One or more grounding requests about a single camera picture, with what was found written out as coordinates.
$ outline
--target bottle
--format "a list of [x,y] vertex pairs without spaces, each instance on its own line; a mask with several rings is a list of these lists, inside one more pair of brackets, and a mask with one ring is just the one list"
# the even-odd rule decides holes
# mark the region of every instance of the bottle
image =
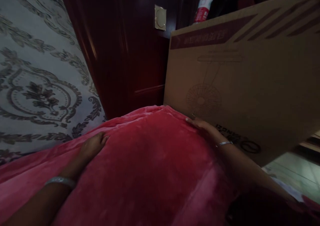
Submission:
[[198,10],[197,10],[196,16],[194,18],[193,24],[198,24],[200,22],[207,20],[212,1],[213,0],[200,0],[199,1]]

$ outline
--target light switch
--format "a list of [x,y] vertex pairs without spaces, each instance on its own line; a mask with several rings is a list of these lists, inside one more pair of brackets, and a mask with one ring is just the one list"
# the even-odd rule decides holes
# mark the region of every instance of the light switch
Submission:
[[154,5],[154,28],[166,30],[167,10],[160,6]]

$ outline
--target wallpaper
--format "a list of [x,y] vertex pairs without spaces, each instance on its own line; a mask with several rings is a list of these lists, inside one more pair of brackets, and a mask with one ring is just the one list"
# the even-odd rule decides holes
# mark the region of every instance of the wallpaper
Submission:
[[0,164],[106,120],[62,0],[0,0]]

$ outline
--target bangle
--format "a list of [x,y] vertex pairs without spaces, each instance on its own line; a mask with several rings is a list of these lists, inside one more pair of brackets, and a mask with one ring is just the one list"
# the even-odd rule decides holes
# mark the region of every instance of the bangle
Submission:
[[224,145],[224,144],[233,144],[233,143],[231,141],[226,141],[226,142],[222,142],[222,143],[216,145],[216,147]]
[[76,187],[76,182],[74,182],[71,179],[64,178],[64,177],[53,177],[49,179],[44,185],[50,184],[50,183],[61,183],[69,186],[71,189],[74,189]]

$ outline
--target floor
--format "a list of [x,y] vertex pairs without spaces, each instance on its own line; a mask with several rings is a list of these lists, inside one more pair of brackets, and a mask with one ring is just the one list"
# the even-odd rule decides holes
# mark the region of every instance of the floor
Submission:
[[288,152],[263,168],[270,176],[292,186],[320,204],[320,166]]

